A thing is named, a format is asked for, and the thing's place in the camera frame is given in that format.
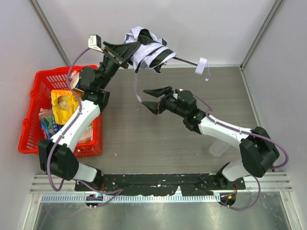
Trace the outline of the black and white carton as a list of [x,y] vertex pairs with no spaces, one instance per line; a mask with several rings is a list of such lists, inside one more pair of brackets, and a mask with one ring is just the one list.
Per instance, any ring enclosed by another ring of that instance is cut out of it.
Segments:
[[70,74],[70,77],[69,77],[69,86],[70,88],[74,91],[74,92],[79,92],[79,93],[83,93],[84,91],[82,89],[79,88],[80,84],[79,84],[79,80],[80,80],[80,76],[79,76],[79,72],[77,71],[73,71],[71,74]]

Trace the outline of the yellow Lay's chips bag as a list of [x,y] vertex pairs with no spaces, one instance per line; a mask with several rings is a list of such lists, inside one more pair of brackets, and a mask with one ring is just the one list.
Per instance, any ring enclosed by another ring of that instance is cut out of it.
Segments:
[[52,90],[51,91],[52,110],[59,125],[65,125],[78,110],[79,103],[71,91]]

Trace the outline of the clear plastic water bottle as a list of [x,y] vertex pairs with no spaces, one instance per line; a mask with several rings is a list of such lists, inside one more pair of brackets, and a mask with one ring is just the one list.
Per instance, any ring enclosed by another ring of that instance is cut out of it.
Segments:
[[229,148],[229,144],[217,139],[209,148],[208,152],[213,157],[220,157],[223,155]]

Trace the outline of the clear pink snack packet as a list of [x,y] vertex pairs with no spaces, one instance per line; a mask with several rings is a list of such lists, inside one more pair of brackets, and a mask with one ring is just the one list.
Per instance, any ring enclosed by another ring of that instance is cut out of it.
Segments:
[[39,119],[43,119],[44,117],[51,117],[51,116],[54,117],[52,109],[40,108],[40,111],[38,113]]

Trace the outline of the lavender folding umbrella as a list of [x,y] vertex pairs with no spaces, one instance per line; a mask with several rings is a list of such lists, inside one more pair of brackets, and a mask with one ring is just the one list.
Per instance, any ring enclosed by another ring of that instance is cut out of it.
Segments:
[[125,44],[131,45],[133,42],[140,42],[140,47],[137,48],[131,57],[132,66],[134,69],[134,93],[137,100],[141,103],[142,99],[138,95],[138,72],[141,69],[153,70],[160,74],[162,66],[172,59],[195,66],[195,74],[202,75],[207,71],[206,81],[210,78],[210,70],[207,59],[200,58],[198,63],[194,63],[177,57],[177,53],[167,47],[167,41],[163,38],[158,38],[148,29],[137,26],[125,34]]

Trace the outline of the blue snack packet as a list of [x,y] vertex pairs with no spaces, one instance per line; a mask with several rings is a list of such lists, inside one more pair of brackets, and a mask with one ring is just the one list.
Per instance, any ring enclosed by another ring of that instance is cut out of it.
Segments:
[[40,125],[45,139],[51,139],[63,127],[56,123],[54,116],[40,118]]

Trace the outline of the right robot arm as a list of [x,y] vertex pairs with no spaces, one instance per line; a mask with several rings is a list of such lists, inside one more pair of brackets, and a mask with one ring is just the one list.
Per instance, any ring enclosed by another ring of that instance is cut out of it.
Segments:
[[168,110],[182,117],[188,130],[214,137],[240,151],[240,160],[225,164],[216,174],[222,188],[230,187],[235,180],[248,175],[263,177],[280,156],[264,128],[242,128],[215,118],[197,106],[197,98],[191,91],[168,86],[144,90],[144,93],[160,99],[158,102],[142,102],[153,114]]

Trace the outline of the red plastic basket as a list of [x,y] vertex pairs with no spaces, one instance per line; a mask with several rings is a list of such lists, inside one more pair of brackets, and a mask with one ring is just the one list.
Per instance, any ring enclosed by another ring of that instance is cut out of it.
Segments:
[[[30,91],[30,104],[19,141],[18,151],[22,154],[38,154],[38,143],[44,137],[38,113],[41,108],[51,108],[51,91],[67,90],[66,75],[69,66],[39,71]],[[78,143],[74,155],[76,158],[94,157],[103,152],[102,115],[93,121],[93,140]]]

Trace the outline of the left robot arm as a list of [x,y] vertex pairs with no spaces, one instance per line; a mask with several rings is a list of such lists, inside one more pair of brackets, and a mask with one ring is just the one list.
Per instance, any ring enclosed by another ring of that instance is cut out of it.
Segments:
[[105,87],[120,67],[127,68],[132,63],[131,57],[140,45],[140,42],[120,45],[103,42],[92,46],[92,49],[101,51],[104,57],[98,69],[90,66],[81,69],[77,84],[83,93],[76,97],[76,111],[52,139],[43,139],[38,145],[40,167],[47,173],[50,185],[56,192],[61,188],[55,187],[53,175],[62,181],[79,181],[92,190],[101,188],[101,171],[79,163],[74,150],[82,134],[108,103],[110,93],[104,90]]

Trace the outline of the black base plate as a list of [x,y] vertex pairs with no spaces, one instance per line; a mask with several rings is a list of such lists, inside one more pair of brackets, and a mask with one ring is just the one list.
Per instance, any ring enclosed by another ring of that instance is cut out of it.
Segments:
[[122,189],[122,196],[173,196],[180,189],[183,196],[212,195],[214,190],[244,190],[243,178],[226,182],[220,175],[208,173],[186,174],[104,174],[90,187],[100,191]]

